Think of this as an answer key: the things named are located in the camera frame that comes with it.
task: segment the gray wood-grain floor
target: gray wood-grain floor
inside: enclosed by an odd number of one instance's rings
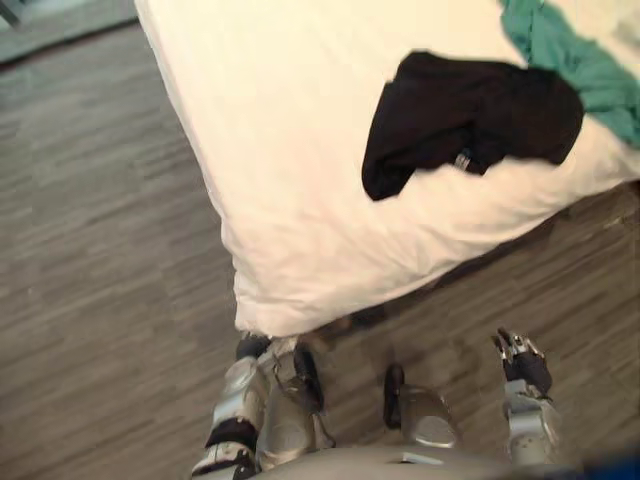
[[[0,102],[0,477],[184,478],[238,338],[232,267],[143,34],[4,72]],[[368,312],[318,358],[329,429],[384,440],[393,359],[448,397],[470,450],[502,455],[488,336],[505,325],[548,352],[579,453],[629,444],[639,242],[637,199],[616,189],[546,240]]]

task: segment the green towel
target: green towel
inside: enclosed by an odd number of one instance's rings
[[[562,13],[540,0],[500,0],[502,27],[532,67],[558,72],[585,111],[640,147],[640,84],[594,41],[573,32]]]

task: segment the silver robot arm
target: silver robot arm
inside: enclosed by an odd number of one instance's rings
[[[493,342],[507,379],[508,452],[518,466],[561,465],[560,415],[548,396],[552,379],[544,354],[527,337],[498,330]]]

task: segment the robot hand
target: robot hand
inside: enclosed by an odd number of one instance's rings
[[[498,329],[491,337],[502,359],[507,381],[524,380],[535,387],[542,397],[548,397],[553,380],[544,354],[527,337]]]

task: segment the bed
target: bed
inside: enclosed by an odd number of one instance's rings
[[[614,30],[633,0],[560,0],[636,75]],[[222,219],[236,326],[289,336],[381,304],[640,178],[640,157],[587,116],[560,167],[505,159],[484,176],[415,174],[372,202],[361,183],[385,81],[412,49],[522,59],[494,0],[137,0],[169,98]]]

